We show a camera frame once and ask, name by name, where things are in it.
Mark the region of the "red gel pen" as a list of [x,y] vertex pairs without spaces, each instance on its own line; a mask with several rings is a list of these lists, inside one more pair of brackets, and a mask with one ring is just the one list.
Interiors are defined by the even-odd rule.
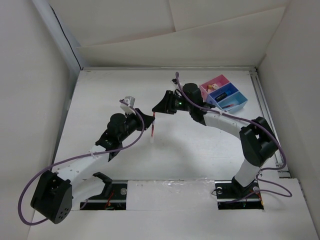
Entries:
[[156,112],[153,112],[153,122],[151,125],[151,136],[150,136],[150,143],[154,142],[154,131],[155,131],[155,120],[156,120]]

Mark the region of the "white eraser with label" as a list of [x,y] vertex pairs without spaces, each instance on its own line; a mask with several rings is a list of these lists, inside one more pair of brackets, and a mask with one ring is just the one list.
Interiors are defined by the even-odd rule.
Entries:
[[213,89],[214,89],[214,90],[216,90],[216,89],[219,89],[219,88],[220,88],[216,83],[212,84],[212,86],[213,86]]

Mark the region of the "purple cap black highlighter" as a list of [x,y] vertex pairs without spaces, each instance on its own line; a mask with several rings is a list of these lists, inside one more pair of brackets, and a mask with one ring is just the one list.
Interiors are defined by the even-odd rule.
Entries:
[[228,96],[228,94],[226,92],[223,92],[215,98],[215,101],[220,102],[220,101],[224,100],[227,96]]

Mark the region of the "orange gel pen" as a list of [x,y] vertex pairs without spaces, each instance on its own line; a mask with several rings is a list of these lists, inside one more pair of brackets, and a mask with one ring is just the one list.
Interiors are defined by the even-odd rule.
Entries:
[[224,111],[228,111],[229,109],[232,109],[232,108],[234,108],[234,107],[236,107],[237,106],[237,104],[229,104],[229,105],[226,105],[226,106],[223,106],[222,107],[222,109],[224,110]]

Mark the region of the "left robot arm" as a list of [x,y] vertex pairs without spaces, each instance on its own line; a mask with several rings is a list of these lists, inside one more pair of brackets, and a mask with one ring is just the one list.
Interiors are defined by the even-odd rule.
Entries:
[[99,169],[123,150],[123,141],[132,133],[147,130],[155,121],[138,108],[131,113],[115,113],[106,130],[87,156],[52,172],[41,174],[31,200],[31,207],[54,224],[61,223],[83,200],[93,196],[109,198],[113,181]]

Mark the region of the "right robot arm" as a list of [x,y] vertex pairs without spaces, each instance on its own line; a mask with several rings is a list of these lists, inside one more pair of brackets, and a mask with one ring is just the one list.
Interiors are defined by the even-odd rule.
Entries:
[[152,111],[168,115],[178,111],[188,112],[195,122],[219,129],[238,139],[244,160],[231,180],[231,191],[237,197],[249,193],[262,166],[278,150],[275,135],[263,117],[245,124],[236,116],[228,117],[219,113],[213,104],[203,100],[201,90],[195,83],[187,83],[181,89],[167,90]]

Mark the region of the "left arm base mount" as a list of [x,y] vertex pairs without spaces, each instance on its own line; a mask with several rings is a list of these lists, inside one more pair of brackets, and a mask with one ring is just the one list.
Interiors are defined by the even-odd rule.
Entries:
[[112,180],[101,172],[93,174],[94,180],[100,179],[103,189],[79,204],[82,211],[124,211],[127,208],[127,180]]

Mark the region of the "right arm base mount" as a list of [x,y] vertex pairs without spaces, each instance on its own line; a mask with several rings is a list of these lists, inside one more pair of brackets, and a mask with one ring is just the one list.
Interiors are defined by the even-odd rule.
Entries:
[[214,182],[211,194],[216,196],[219,210],[263,210],[263,202],[259,193],[258,182],[254,180],[246,187],[232,180],[218,180]]

